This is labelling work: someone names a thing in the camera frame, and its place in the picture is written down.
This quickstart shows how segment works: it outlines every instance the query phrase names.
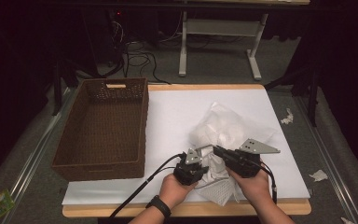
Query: wrist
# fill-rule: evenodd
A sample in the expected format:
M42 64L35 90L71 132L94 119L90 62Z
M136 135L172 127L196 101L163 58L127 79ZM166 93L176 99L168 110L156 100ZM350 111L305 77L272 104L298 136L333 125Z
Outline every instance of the wrist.
M172 199L159 195L159 198L172 210L177 204Z
M154 196L150 203L147 204L146 208L151 206L156 207L165 218L171 215L171 208L165 202L163 202L158 195Z
M249 203L254 208L258 208L260 206L266 206L268 204L275 204L272 201L272 199L271 199L269 194L265 195L265 196L260 196L260 197L253 198L252 200L249 200Z

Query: wooden table edge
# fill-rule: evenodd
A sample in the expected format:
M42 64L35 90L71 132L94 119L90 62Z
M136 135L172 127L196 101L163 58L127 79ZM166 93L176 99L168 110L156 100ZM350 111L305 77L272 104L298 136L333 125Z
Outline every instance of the wooden table edge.
M109 217L119 204L64 205L65 217ZM136 217L145 209L146 203L131 203L117 217ZM279 200L278 206L289 216L308 215L311 211L308 199ZM228 202L220 206L212 202L184 202L172 210L172 217L243 217L255 216L254 208L247 201Z
M189 0L189 2L209 2L209 3L237 3L237 4L262 4L262 5L287 5L305 6L310 4L310 0Z
M148 85L150 91L264 90L260 84L172 84Z

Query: watch strap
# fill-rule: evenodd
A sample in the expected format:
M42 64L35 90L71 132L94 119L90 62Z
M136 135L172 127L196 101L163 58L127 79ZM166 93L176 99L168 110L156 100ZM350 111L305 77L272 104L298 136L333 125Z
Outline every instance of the watch strap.
M154 196L150 203L147 204L146 208L155 206L166 218L171 215L171 209L165 204L158 195Z

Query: white cloth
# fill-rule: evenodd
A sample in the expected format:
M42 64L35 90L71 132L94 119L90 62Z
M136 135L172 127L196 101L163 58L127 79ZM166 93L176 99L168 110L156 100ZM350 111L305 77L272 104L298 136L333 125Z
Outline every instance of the white cloth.
M316 173L314 173L313 175L310 175L310 177L314 178L315 182L316 181L321 181L321 180L324 180L324 179L327 179L328 176L327 174L323 171L323 170L318 170Z
M262 123L243 118L234 111L213 103L210 111L190 133L190 143L195 147L212 144L226 149L236 149L248 138L266 143L276 132ZM224 206L236 192L235 180L228 175L223 160L213 154L212 147L203 149L201 153L202 166L209 166L209 171L199 181L196 192Z

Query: brown wicker basket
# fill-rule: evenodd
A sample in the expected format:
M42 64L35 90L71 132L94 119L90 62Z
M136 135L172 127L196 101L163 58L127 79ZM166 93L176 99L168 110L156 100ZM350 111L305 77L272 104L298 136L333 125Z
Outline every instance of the brown wicker basket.
M84 80L52 169L68 181L143 177L148 101L145 78Z

